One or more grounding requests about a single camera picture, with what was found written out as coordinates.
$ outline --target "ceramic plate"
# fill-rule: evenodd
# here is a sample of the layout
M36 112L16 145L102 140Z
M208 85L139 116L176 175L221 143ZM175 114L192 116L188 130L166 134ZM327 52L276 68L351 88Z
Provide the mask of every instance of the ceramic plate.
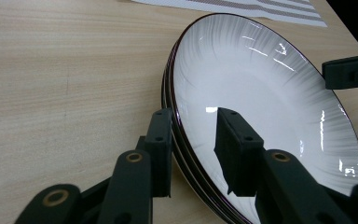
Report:
M358 140L343 106L310 61L268 27L230 14L198 19L172 49L163 82L163 104L175 111L175 157L220 216L259 222L255 198L226 194L213 152L217 107L239 112L265 149L294 154L320 184L347 195L358 184Z

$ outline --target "black bracket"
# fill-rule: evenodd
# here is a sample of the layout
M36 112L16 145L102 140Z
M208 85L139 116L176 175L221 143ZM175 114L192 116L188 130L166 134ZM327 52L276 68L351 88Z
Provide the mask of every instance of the black bracket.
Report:
M217 110L214 151L228 193L255 196L262 223L358 223L358 186L347 197L320 185L291 153L265 150L239 113Z
M111 177L82 193L68 184L44 189L16 223L152 223L152 198L171 194L171 125L170 108L155 112L147 135L118 157Z
M358 56L323 63L322 74L328 90L358 88Z

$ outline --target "table surface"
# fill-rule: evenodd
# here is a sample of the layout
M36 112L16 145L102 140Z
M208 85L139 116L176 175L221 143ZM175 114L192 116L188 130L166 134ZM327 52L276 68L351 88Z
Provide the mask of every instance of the table surface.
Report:
M358 55L325 1L327 27L256 18L321 71ZM134 149L151 114L170 50L209 12L129 0L0 1L0 223L13 223L42 189L88 189ZM358 89L336 91L358 136ZM172 197L154 199L154 223L223 223L173 163Z

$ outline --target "plate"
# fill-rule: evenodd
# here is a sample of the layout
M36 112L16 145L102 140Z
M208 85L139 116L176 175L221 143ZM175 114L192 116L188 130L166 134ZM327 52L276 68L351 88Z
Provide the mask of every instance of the plate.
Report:
M175 158L190 185L227 222L259 223L255 198L227 195L213 152L217 108L239 112L265 141L295 155L322 185L358 184L358 140L336 95L292 44L232 14L189 25L172 49L162 103L174 111Z

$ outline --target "screw hole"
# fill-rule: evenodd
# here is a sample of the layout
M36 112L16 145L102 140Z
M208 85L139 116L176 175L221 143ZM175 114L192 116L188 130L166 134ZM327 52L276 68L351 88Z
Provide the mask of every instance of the screw hole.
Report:
M336 221L328 214L326 213L318 213L316 215L316 218L323 224L334 224Z
M54 207L66 201L69 192L66 189L55 189L43 198L43 205Z
M138 162L142 160L142 155L134 152L129 154L126 158L129 162Z
M115 218L115 224L128 224L131 222L131 215L129 213L121 213Z
M290 157L281 152L272 153L272 157L277 161L290 161Z

